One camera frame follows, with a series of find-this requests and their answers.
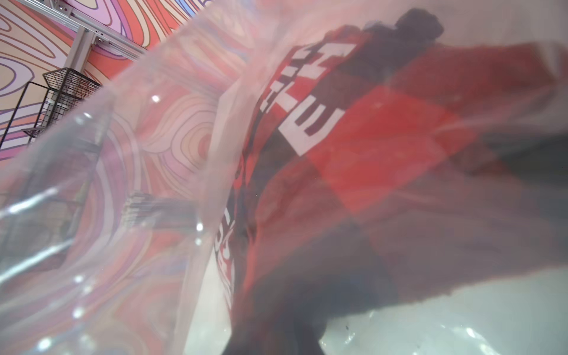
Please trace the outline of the clear plastic vacuum bag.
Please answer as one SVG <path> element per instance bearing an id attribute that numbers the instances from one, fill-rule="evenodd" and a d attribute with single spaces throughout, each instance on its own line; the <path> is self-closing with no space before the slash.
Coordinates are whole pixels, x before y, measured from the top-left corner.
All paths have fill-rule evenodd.
<path id="1" fill-rule="evenodd" d="M 567 3 L 216 1 L 1 170 L 3 354 L 565 354 Z"/>

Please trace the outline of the red black plaid shirt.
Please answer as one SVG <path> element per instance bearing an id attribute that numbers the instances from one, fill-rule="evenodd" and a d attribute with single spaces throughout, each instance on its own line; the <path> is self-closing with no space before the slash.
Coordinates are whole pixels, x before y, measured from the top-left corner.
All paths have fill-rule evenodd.
<path id="1" fill-rule="evenodd" d="M 428 10 L 293 47 L 217 233 L 226 354 L 567 265 L 567 46 L 449 45 Z"/>

